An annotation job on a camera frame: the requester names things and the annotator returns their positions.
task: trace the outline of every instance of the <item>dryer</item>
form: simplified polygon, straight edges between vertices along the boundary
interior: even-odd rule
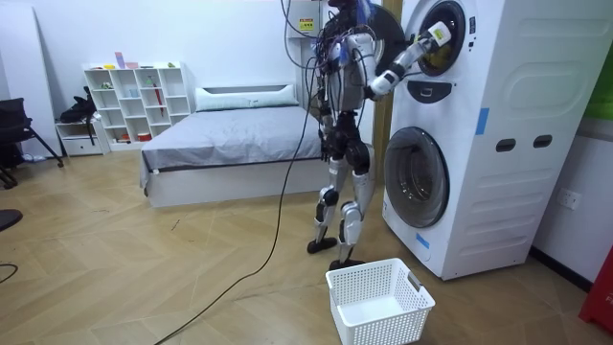
[[[613,31],[610,0],[405,0],[448,47],[394,96],[383,217],[444,280],[525,262]]]

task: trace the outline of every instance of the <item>cubby shelf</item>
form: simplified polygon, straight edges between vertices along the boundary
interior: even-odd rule
[[[153,63],[155,68],[92,69],[100,64],[83,65],[92,98],[102,116],[111,150],[139,150],[144,143],[138,134],[153,137],[190,115],[188,87],[179,62]],[[110,83],[112,89],[102,88]],[[118,142],[129,137],[129,143]]]

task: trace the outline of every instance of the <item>plastic basket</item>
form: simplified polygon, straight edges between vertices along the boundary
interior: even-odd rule
[[[343,345],[420,340],[435,303],[402,260],[333,270],[326,273],[326,279],[332,317]]]

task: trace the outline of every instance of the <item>electrical outlet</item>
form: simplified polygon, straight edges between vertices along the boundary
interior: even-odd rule
[[[558,204],[575,211],[581,202],[581,194],[560,188],[556,200]]]

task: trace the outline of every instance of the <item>humanoid robot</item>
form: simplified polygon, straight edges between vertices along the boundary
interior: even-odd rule
[[[339,13],[326,24],[316,46],[319,135],[322,158],[329,161],[329,185],[319,193],[315,239],[306,250],[314,254],[337,244],[337,239],[326,238],[326,233],[351,167],[354,200],[341,205],[340,253],[338,260],[329,266],[333,270],[364,263],[352,260],[351,255],[375,191],[375,173],[371,169],[375,166],[375,152],[372,146],[360,139],[359,125],[355,123],[356,110],[363,106],[364,100],[378,101],[394,90],[411,65],[425,54],[438,51],[450,40],[451,33],[442,22],[438,22],[414,42],[404,42],[404,39],[389,42],[387,39],[385,45],[388,47],[400,44],[401,48],[396,49],[399,54],[393,53],[393,61],[383,66],[387,69],[379,68],[385,61],[378,54],[382,48],[380,40],[377,43],[376,31],[369,25],[373,18],[369,11],[384,10],[375,9],[366,0],[329,0],[329,5],[338,8]],[[359,17],[363,18],[362,24],[358,23]],[[379,27],[399,27],[391,15],[384,17],[383,23],[379,16],[378,21]]]

